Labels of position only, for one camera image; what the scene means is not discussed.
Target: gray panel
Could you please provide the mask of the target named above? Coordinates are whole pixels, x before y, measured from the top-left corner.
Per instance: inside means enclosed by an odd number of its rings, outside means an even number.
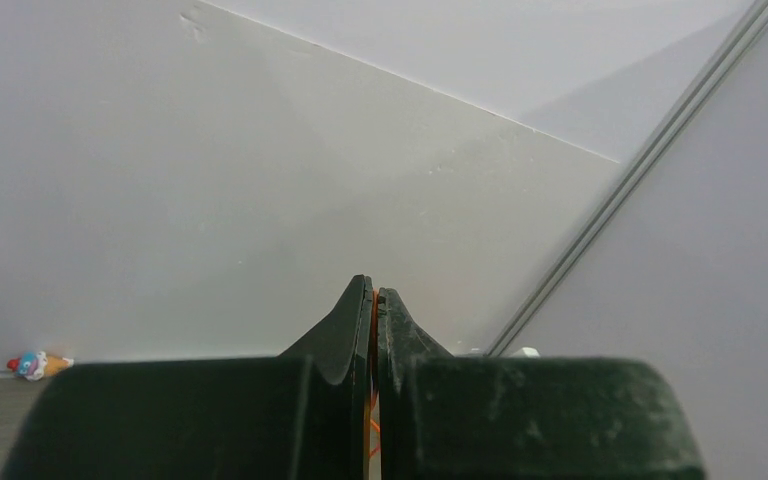
[[[768,33],[514,346],[524,345],[652,362],[711,478],[768,479]]]

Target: wall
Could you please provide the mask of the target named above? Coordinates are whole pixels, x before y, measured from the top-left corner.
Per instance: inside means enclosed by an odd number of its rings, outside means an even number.
[[[481,349],[621,171],[208,5],[0,2],[0,369],[276,353],[357,273]]]
[[[768,32],[520,334],[643,358],[711,478],[768,479]]]
[[[214,0],[631,161],[752,0]]]

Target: ice cream cone toy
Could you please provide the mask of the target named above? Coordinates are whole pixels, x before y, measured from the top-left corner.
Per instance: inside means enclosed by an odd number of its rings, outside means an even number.
[[[21,357],[7,362],[7,368],[18,377],[36,381],[43,377],[56,375],[74,364],[75,361],[71,358],[48,355],[45,352],[27,352]]]

